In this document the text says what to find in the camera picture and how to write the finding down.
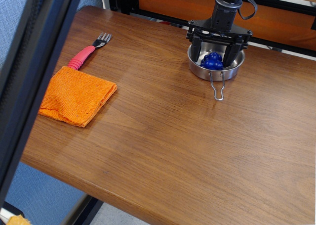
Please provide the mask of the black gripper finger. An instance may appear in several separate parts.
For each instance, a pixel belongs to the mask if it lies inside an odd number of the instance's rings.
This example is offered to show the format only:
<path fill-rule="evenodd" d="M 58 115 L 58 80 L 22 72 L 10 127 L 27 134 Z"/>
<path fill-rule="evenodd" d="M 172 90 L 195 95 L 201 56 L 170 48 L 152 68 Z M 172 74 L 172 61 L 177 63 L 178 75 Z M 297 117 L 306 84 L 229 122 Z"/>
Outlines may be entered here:
<path fill-rule="evenodd" d="M 200 56 L 202 39 L 200 36 L 193 36 L 191 43 L 191 58 L 192 61 L 197 62 Z"/>
<path fill-rule="evenodd" d="M 223 67 L 229 67 L 236 59 L 237 55 L 243 49 L 242 43 L 233 43 L 226 46 L 224 58 L 223 58 Z"/>

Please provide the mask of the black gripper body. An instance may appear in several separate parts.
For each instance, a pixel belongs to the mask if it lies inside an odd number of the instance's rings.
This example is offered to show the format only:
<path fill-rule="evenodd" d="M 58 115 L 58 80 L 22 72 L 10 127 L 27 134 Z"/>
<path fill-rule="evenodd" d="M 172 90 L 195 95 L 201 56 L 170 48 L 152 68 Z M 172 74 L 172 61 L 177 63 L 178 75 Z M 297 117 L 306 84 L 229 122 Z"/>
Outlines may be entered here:
<path fill-rule="evenodd" d="M 202 42 L 218 43 L 226 46 L 247 47 L 251 30 L 234 24 L 237 14 L 243 20 L 253 17 L 244 17 L 240 8 L 243 0 L 215 0 L 212 16 L 205 20 L 191 20 L 188 22 L 189 30 L 186 38 L 190 42 L 201 40 Z"/>

